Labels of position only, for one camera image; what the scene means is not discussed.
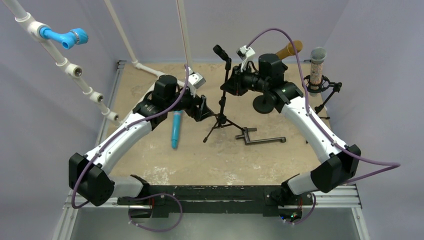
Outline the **black tripod microphone stand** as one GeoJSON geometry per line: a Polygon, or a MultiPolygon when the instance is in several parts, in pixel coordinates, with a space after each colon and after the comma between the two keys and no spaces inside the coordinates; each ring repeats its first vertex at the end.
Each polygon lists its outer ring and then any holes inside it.
{"type": "MultiPolygon", "coordinates": [[[[232,59],[229,57],[229,55],[226,53],[225,50],[222,49],[222,47],[220,45],[215,45],[213,47],[213,51],[216,55],[218,55],[223,61],[225,61],[225,77],[224,77],[224,83],[226,83],[229,79],[229,73],[230,73],[230,69],[232,66],[232,59]]],[[[214,114],[215,117],[215,124],[213,125],[213,127],[210,129],[209,133],[206,135],[206,137],[203,139],[203,143],[206,143],[209,136],[211,135],[212,131],[215,129],[222,129],[225,127],[229,127],[229,126],[234,126],[236,128],[238,128],[239,130],[241,130],[241,132],[244,134],[245,130],[243,127],[235,124],[233,121],[229,120],[227,118],[227,116],[224,114],[224,109],[225,109],[225,105],[226,105],[226,91],[223,90],[222,91],[222,96],[220,98],[220,100],[218,101],[218,104],[220,106],[220,110],[219,113],[214,114]]]]}

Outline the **blue microphone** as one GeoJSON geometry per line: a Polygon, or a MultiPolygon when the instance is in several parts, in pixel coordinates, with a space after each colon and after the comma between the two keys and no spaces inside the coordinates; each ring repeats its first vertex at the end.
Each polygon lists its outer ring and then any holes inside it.
{"type": "Polygon", "coordinates": [[[174,111],[172,119],[172,130],[171,130],[171,147],[176,150],[178,148],[180,139],[180,129],[183,111],[174,111]]]}

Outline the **black round-base microphone stand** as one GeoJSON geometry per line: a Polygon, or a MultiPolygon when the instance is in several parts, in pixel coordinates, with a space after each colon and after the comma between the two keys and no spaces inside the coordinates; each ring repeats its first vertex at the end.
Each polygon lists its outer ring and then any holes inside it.
{"type": "Polygon", "coordinates": [[[254,98],[253,109],[260,114],[269,114],[274,110],[276,97],[271,93],[265,93],[254,98]]]}

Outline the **gold microphone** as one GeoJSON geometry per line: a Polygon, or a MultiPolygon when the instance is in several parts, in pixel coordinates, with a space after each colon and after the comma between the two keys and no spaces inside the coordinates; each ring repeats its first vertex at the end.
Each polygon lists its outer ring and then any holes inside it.
{"type": "Polygon", "coordinates": [[[293,44],[288,43],[285,47],[283,47],[281,50],[276,52],[275,54],[278,56],[280,60],[286,59],[288,57],[294,56],[297,51],[299,53],[303,49],[303,43],[300,40],[294,40],[293,44]]]}

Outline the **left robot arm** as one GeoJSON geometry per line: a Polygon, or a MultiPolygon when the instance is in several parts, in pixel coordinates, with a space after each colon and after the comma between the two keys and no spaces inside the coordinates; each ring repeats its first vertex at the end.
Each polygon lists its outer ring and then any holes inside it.
{"type": "Polygon", "coordinates": [[[149,184],[144,179],[137,175],[111,177],[110,173],[135,143],[167,119],[168,112],[185,111],[196,122],[211,117],[213,112],[206,97],[196,94],[205,82],[198,73],[190,73],[185,82],[172,75],[161,75],[108,138],[85,154],[73,154],[68,162],[73,208],[78,207],[76,195],[97,207],[110,198],[130,198],[138,205],[146,203],[149,184]]]}

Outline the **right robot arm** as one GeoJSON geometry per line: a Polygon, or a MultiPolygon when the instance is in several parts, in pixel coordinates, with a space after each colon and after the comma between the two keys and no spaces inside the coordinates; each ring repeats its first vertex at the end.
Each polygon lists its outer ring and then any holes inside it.
{"type": "Polygon", "coordinates": [[[288,67],[274,53],[262,54],[258,69],[241,65],[232,68],[221,90],[242,96],[248,91],[259,92],[252,105],[261,114],[277,110],[291,121],[312,147],[320,165],[309,173],[298,174],[281,184],[280,196],[288,204],[311,191],[328,193],[346,183],[356,174],[360,149],[347,145],[321,121],[298,86],[284,79],[288,67]]]}

